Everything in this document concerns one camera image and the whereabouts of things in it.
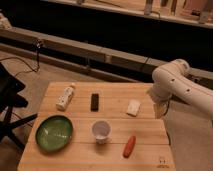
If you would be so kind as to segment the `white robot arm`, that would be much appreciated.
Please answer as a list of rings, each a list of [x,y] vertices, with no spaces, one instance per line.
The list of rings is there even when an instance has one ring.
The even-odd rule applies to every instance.
[[[153,85],[148,94],[154,102],[156,117],[164,115],[162,107],[175,95],[213,123],[213,90],[189,80],[189,70],[189,64],[183,59],[173,60],[153,70]]]

